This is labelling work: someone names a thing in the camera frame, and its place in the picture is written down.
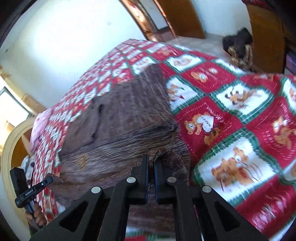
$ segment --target red and white blanket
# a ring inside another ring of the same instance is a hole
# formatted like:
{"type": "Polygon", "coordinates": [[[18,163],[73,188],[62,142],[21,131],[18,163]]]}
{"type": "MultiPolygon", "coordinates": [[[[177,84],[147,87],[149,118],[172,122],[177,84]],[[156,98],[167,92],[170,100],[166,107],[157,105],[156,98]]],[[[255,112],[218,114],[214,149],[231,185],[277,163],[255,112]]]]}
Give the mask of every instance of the red and white blanket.
{"type": "MultiPolygon", "coordinates": [[[[296,213],[296,77],[250,74],[182,46],[130,39],[95,63],[53,107],[36,152],[36,184],[59,175],[69,122],[95,96],[159,63],[172,113],[196,165],[192,182],[213,187],[268,238],[278,240],[296,213]]],[[[51,221],[53,194],[37,197],[51,221]]]]}

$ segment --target window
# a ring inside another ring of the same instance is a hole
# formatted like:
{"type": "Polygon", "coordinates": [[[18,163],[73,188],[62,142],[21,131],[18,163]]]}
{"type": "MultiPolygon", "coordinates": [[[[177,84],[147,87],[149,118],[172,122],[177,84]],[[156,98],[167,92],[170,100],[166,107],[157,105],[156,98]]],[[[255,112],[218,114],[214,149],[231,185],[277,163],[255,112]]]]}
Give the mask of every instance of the window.
{"type": "Polygon", "coordinates": [[[0,91],[0,116],[16,127],[32,115],[3,87],[0,91]]]}

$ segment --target wooden furniture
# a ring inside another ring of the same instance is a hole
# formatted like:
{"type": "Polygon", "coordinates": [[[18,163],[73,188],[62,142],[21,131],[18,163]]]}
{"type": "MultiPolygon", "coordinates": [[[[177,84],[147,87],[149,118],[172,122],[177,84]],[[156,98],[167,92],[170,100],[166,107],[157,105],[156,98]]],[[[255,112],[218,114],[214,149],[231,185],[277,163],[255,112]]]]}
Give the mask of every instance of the wooden furniture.
{"type": "Polygon", "coordinates": [[[283,73],[288,47],[296,45],[296,39],[273,12],[247,5],[253,33],[253,71],[283,73]]]}
{"type": "Polygon", "coordinates": [[[15,205],[16,195],[9,171],[13,167],[19,167],[25,156],[28,155],[25,145],[29,143],[34,121],[35,118],[29,118],[13,129],[5,142],[1,156],[1,174],[6,194],[15,213],[25,225],[28,225],[28,222],[24,215],[24,209],[17,208],[15,205]]]}
{"type": "Polygon", "coordinates": [[[164,11],[175,34],[183,37],[204,39],[200,20],[191,1],[188,0],[154,0],[164,11]]]}

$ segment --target white wall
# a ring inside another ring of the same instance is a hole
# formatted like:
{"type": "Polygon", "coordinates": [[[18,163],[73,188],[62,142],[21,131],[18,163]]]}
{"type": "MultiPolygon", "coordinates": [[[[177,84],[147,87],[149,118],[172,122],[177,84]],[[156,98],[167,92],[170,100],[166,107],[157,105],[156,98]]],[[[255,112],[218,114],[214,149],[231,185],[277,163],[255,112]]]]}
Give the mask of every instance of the white wall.
{"type": "Polygon", "coordinates": [[[31,20],[31,18],[36,14],[36,12],[40,9],[40,7],[46,3],[47,0],[37,0],[16,22],[13,26],[12,30],[9,32],[6,37],[3,45],[0,48],[0,58],[3,56],[5,51],[9,49],[17,38],[22,33],[23,29],[27,25],[27,23],[31,20]]]}
{"type": "Polygon", "coordinates": [[[167,22],[165,21],[163,15],[161,14],[160,10],[156,6],[153,0],[139,0],[147,13],[152,18],[153,22],[155,23],[158,29],[162,29],[168,27],[167,22]]]}
{"type": "Polygon", "coordinates": [[[46,0],[0,64],[20,88],[51,107],[128,38],[145,39],[119,0],[46,0]]]}
{"type": "Polygon", "coordinates": [[[15,213],[11,205],[3,185],[2,176],[0,172],[0,209],[9,224],[12,231],[19,238],[20,241],[28,241],[30,239],[29,228],[22,222],[22,220],[15,213]]]}
{"type": "Polygon", "coordinates": [[[204,31],[210,34],[234,35],[246,27],[251,33],[250,18],[241,0],[191,0],[204,31]]]}

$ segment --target human hand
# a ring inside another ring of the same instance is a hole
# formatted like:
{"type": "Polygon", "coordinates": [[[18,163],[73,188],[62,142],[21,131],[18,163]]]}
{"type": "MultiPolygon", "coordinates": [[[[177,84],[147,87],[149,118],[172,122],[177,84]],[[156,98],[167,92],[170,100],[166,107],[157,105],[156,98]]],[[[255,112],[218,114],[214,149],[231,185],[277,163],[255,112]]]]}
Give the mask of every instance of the human hand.
{"type": "MultiPolygon", "coordinates": [[[[26,219],[29,224],[32,221],[34,221],[33,215],[28,213],[27,211],[25,211],[25,216],[26,216],[26,219]]],[[[34,203],[34,218],[35,218],[35,222],[39,226],[45,226],[47,224],[46,218],[45,218],[44,214],[42,213],[42,208],[39,206],[39,204],[37,202],[34,203]]]]}

